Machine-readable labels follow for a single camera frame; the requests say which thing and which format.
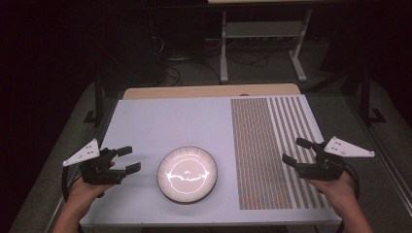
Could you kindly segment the person's right hand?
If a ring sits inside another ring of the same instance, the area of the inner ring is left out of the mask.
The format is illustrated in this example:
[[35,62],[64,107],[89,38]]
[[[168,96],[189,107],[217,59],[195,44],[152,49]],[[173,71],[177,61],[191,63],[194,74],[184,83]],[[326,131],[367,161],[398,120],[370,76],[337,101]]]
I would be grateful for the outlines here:
[[355,184],[347,172],[343,172],[338,180],[325,182],[308,180],[326,196],[335,212],[341,216],[357,215],[361,212],[355,195]]

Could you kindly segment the white board with striped print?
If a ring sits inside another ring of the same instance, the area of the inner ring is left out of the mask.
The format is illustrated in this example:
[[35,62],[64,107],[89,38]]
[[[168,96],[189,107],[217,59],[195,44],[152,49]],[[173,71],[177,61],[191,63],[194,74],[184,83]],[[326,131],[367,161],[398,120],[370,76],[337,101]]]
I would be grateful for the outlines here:
[[[296,138],[323,137],[302,95],[121,100],[103,140],[106,148],[131,146],[117,159],[122,168],[140,162],[94,202],[84,226],[194,226],[310,224],[339,221],[326,198],[285,165],[288,154],[310,163],[313,152]],[[217,183],[203,200],[168,200],[157,185],[161,160],[172,150],[195,146],[218,165]]]

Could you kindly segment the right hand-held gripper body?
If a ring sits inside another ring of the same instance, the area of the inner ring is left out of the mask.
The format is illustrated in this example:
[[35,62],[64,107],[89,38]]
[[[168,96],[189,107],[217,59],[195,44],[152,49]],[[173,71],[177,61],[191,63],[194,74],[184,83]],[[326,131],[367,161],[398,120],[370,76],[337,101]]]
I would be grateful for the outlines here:
[[298,163],[297,174],[300,178],[317,181],[335,181],[342,175],[346,163],[344,158],[374,157],[373,150],[366,150],[354,144],[332,137],[327,143],[314,143],[315,162]]

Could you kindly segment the white plate with dark rim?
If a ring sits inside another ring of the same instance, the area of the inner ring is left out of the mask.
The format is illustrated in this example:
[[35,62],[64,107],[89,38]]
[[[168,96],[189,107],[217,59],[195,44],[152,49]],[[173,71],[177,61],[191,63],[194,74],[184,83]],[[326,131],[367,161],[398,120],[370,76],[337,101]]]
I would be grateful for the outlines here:
[[201,201],[214,189],[218,165],[214,157],[198,147],[181,147],[169,152],[157,169],[161,193],[174,203],[188,205]]

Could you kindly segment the person's left hand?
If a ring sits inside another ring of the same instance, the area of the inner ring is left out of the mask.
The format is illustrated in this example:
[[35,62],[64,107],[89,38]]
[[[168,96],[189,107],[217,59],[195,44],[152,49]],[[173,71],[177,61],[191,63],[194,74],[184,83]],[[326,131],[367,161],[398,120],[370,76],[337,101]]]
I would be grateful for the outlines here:
[[83,176],[79,175],[69,188],[66,206],[77,213],[87,213],[94,200],[111,187],[112,184],[85,183]]

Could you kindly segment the black metal stand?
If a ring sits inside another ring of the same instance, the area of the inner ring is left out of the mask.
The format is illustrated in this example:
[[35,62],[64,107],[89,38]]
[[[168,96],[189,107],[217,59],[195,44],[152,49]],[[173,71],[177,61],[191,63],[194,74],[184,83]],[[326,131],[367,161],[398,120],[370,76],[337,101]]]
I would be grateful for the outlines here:
[[348,68],[347,79],[341,87],[344,95],[354,95],[360,88],[360,117],[364,123],[370,126],[372,123],[385,122],[378,109],[370,108],[371,75],[370,72],[361,66],[351,66]]
[[104,95],[105,91],[102,83],[102,76],[100,73],[97,73],[94,78],[94,109],[87,112],[84,123],[92,123],[95,127],[100,124],[104,115]]

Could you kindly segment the wooden table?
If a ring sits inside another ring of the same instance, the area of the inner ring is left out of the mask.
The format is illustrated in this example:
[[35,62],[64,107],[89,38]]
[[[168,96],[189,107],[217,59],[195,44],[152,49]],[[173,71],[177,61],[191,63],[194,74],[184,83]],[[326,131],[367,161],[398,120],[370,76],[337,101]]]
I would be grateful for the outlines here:
[[294,83],[129,88],[123,100],[300,94]]

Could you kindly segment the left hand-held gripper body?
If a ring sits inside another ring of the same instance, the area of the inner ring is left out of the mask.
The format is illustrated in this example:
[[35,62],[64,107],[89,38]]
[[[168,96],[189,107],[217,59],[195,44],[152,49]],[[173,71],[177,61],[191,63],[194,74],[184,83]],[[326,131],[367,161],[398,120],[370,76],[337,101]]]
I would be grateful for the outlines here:
[[98,141],[92,139],[89,143],[73,153],[62,162],[64,167],[80,164],[81,174],[85,183],[120,184],[126,177],[125,170],[112,170],[112,160],[117,156],[116,149],[99,148]]

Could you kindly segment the white metal desk frame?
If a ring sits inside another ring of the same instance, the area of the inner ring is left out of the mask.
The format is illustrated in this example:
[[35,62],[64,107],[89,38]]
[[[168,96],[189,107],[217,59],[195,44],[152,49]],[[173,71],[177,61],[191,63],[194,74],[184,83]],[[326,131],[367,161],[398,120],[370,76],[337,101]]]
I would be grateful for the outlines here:
[[[209,4],[249,4],[252,3],[291,3],[297,0],[208,0]],[[220,55],[220,79],[222,83],[228,82],[227,73],[227,39],[245,38],[293,38],[296,44],[293,50],[289,51],[290,60],[298,80],[302,83],[307,81],[307,77],[299,61],[299,53],[303,44],[306,31],[309,26],[312,9],[306,9],[304,17],[300,20],[229,20],[227,11],[222,12],[222,33],[221,33],[221,55]]]

